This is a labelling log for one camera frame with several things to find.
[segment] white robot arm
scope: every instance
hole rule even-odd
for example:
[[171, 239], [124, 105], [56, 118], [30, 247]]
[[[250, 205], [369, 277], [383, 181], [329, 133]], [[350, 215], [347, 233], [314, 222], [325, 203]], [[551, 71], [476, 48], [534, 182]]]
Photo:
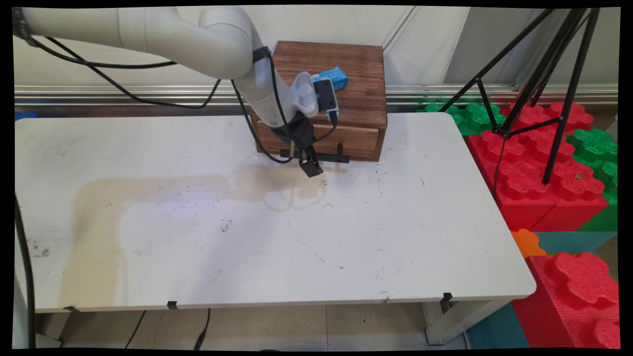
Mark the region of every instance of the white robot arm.
[[[18, 30], [15, 11], [22, 25]], [[17, 8], [14, 34], [27, 41], [33, 34], [157, 54], [201, 74], [232, 79], [261, 120], [282, 141], [295, 143], [300, 164], [310, 161], [311, 168], [301, 164], [308, 176], [322, 172], [311, 148], [315, 138], [308, 119], [320, 109], [315, 85], [307, 72], [301, 72], [288, 87], [275, 69], [271, 72], [267, 58], [253, 61], [253, 53], [263, 44], [250, 17], [239, 6], [203, 6], [198, 26], [183, 20], [175, 7]], [[335, 103], [334, 90], [332, 95], [329, 102]], [[289, 125], [284, 124], [280, 109]], [[336, 103], [335, 109], [321, 109], [327, 110], [330, 120], [338, 114]]]

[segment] wooden box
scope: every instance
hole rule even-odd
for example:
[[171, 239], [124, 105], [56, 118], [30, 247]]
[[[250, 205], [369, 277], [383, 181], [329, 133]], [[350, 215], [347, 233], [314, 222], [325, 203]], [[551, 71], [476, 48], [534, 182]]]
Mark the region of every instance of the wooden box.
[[[273, 59], [275, 68], [288, 86], [292, 85], [299, 72], [314, 75], [339, 66], [349, 79], [348, 86], [336, 92], [339, 122], [330, 136], [314, 145], [315, 150], [336, 153], [337, 144], [342, 143], [343, 153], [350, 155], [352, 160], [377, 162], [380, 159], [387, 130], [382, 47], [280, 41]], [[315, 137], [332, 128], [323, 112], [310, 120], [315, 126]], [[251, 122], [268, 152], [278, 155], [281, 149], [289, 149], [252, 110]]]

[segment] white table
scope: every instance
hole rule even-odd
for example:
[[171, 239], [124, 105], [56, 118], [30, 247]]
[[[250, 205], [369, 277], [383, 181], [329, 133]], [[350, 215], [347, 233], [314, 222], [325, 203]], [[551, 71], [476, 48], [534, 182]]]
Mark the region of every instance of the white table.
[[442, 343], [536, 290], [445, 113], [389, 114], [380, 162], [311, 179], [257, 154], [240, 116], [26, 118], [15, 160], [38, 312], [451, 293], [427, 312]]

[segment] floor tile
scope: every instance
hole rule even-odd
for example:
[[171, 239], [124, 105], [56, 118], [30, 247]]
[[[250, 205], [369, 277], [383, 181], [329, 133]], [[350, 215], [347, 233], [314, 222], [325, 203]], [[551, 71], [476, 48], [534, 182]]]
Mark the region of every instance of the floor tile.
[[[166, 310], [154, 348], [193, 349], [206, 322], [206, 309]], [[211, 309], [201, 350], [325, 351], [325, 307]]]
[[444, 346], [428, 346], [421, 303], [330, 305], [329, 351], [464, 349], [462, 335]]
[[[61, 334], [62, 347], [123, 348], [143, 311], [73, 313]], [[161, 310], [148, 310], [129, 348], [151, 348]]]

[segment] red foam block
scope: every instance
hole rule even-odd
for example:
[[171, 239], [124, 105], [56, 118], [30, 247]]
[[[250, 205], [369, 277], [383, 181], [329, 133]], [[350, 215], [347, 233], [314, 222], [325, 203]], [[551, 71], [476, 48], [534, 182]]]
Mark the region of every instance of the red foam block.
[[549, 185], [555, 206], [531, 231], [577, 231], [609, 205], [602, 196], [605, 185], [581, 163], [556, 164]]
[[[468, 136], [466, 144], [488, 188], [494, 188], [503, 138], [490, 131]], [[525, 157], [525, 148], [516, 136], [506, 141], [497, 177], [497, 206], [512, 231], [530, 229], [554, 207], [548, 187], [541, 183], [540, 170]]]
[[530, 256], [536, 292], [513, 300], [530, 347], [620, 348], [618, 283], [598, 257]]
[[[547, 165], [549, 153], [552, 149], [552, 143], [556, 135], [555, 126], [545, 126], [541, 129], [524, 132], [517, 135], [519, 141], [525, 146], [525, 156], [530, 162], [538, 166]], [[556, 164], [573, 162], [574, 146], [561, 141], [558, 154], [556, 155]]]
[[[544, 113], [549, 118], [560, 117], [563, 112], [563, 103], [553, 103], [544, 110]], [[585, 112], [585, 107], [572, 103], [571, 110], [569, 111], [569, 117], [567, 118], [567, 124], [565, 126], [565, 134], [573, 134], [576, 129], [583, 129], [591, 131], [591, 123], [593, 122], [593, 116]]]
[[[501, 109], [501, 113], [508, 117], [512, 109], [514, 108], [514, 104], [509, 107], [505, 107]], [[518, 120], [512, 130], [523, 129], [524, 127], [528, 127], [535, 124], [540, 124], [541, 122], [545, 122], [549, 120], [550, 117], [545, 114], [545, 109], [541, 105], [535, 105], [531, 107], [529, 105], [525, 105], [523, 107], [523, 111], [521, 111], [521, 115], [518, 117]]]

